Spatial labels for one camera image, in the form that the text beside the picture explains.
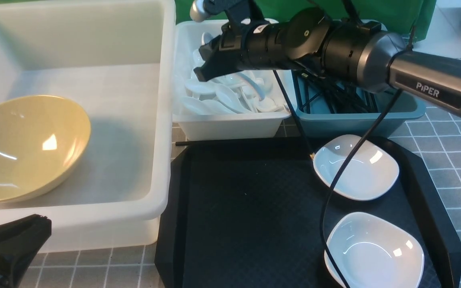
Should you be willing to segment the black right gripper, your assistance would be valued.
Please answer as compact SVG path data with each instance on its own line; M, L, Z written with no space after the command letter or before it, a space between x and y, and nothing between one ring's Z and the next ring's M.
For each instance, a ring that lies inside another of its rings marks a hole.
M245 70L279 68L279 24L241 24L236 33L229 24L198 51L204 64L193 69L200 82Z

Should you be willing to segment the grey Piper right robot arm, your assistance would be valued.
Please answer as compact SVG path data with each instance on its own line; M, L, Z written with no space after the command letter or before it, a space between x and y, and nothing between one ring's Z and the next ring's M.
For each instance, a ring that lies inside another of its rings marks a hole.
M379 22L333 20L318 6L291 20L265 20L253 0L194 0L190 17L224 12L222 33L199 48L198 80L245 70L305 70L364 91L401 89L461 117L461 60L413 51Z

